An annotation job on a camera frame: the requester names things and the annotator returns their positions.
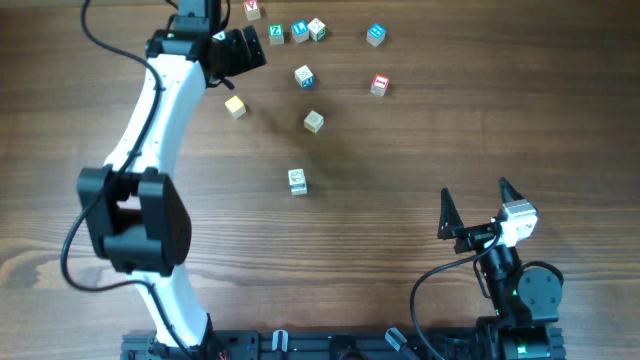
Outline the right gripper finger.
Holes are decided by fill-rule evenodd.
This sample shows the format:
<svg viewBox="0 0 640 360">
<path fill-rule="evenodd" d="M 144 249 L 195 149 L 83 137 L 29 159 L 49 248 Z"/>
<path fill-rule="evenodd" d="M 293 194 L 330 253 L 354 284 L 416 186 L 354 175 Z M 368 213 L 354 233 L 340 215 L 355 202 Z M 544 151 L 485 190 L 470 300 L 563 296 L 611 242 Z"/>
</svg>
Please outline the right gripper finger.
<svg viewBox="0 0 640 360">
<path fill-rule="evenodd" d="M 464 223 L 456 209 L 453 198 L 447 188 L 441 190 L 441 213 L 437 237 L 439 239 L 454 239 L 462 235 Z"/>
<path fill-rule="evenodd" d="M 505 177 L 499 179 L 499 190 L 502 203 L 510 203 L 524 199 L 524 196 L 521 195 Z"/>
</svg>

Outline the white block yellow O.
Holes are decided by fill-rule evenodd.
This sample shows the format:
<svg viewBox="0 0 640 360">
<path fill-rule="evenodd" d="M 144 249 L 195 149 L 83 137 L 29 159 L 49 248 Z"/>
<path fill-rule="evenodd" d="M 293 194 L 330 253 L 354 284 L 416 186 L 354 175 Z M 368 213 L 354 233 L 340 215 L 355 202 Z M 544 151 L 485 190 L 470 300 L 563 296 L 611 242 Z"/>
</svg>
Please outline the white block yellow O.
<svg viewBox="0 0 640 360">
<path fill-rule="evenodd" d="M 324 117 L 318 112 L 311 110 L 303 121 L 304 127 L 316 134 L 324 124 Z"/>
</svg>

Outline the white block blue side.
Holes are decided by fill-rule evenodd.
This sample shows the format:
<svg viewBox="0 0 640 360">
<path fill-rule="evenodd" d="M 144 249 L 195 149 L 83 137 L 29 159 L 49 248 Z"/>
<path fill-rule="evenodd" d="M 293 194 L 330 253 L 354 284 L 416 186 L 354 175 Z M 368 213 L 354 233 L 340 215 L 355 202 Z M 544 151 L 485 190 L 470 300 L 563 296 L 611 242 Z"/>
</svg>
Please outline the white block blue side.
<svg viewBox="0 0 640 360">
<path fill-rule="evenodd" d="M 307 193 L 306 184 L 294 184 L 290 186 L 291 194 L 294 196 L 305 195 Z"/>
</svg>

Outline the white block bird picture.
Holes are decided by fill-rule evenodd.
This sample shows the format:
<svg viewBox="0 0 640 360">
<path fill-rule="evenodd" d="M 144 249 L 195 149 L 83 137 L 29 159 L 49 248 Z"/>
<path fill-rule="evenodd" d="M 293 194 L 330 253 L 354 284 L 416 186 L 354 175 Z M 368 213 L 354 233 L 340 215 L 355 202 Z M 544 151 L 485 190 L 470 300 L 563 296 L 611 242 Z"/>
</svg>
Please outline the white block bird picture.
<svg viewBox="0 0 640 360">
<path fill-rule="evenodd" d="M 291 169 L 288 171 L 288 180 L 290 187 L 300 187 L 306 185 L 306 177 L 304 174 L 304 170 L 302 168 L 299 169 Z"/>
</svg>

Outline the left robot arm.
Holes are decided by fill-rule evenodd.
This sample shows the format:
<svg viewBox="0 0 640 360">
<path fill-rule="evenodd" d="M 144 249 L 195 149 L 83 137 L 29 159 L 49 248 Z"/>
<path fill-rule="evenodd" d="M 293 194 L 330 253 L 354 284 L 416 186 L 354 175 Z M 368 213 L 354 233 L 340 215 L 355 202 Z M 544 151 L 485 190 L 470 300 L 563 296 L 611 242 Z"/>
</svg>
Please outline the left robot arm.
<svg viewBox="0 0 640 360">
<path fill-rule="evenodd" d="M 173 184 L 178 150 L 189 120 L 209 88 L 232 89 L 230 79 L 265 65 L 252 26 L 228 29 L 231 5 L 178 1 L 165 28 L 145 45 L 144 56 L 120 54 L 146 69 L 128 126 L 100 168 L 84 168 L 77 180 L 82 211 L 64 240 L 60 265 L 65 281 L 85 292 L 68 267 L 80 225 L 88 228 L 96 256 L 135 286 L 156 330 L 123 339 L 123 358 L 226 359 L 210 315 L 189 281 L 185 260 L 191 220 Z"/>
</svg>

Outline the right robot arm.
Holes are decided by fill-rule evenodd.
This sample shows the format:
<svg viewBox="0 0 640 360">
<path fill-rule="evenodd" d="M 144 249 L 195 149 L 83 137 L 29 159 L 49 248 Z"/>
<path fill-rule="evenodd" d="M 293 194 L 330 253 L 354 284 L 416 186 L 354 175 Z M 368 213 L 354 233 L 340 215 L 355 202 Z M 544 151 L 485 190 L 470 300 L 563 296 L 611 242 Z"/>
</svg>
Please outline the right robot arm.
<svg viewBox="0 0 640 360">
<path fill-rule="evenodd" d="M 496 217 L 467 227 L 448 189 L 441 190 L 438 237 L 453 239 L 457 254 L 471 252 L 474 273 L 496 314 L 476 323 L 486 359 L 564 359 L 559 320 L 564 277 L 544 261 L 521 261 L 516 245 L 529 238 L 538 210 L 505 179 L 499 180 L 502 205 Z"/>
</svg>

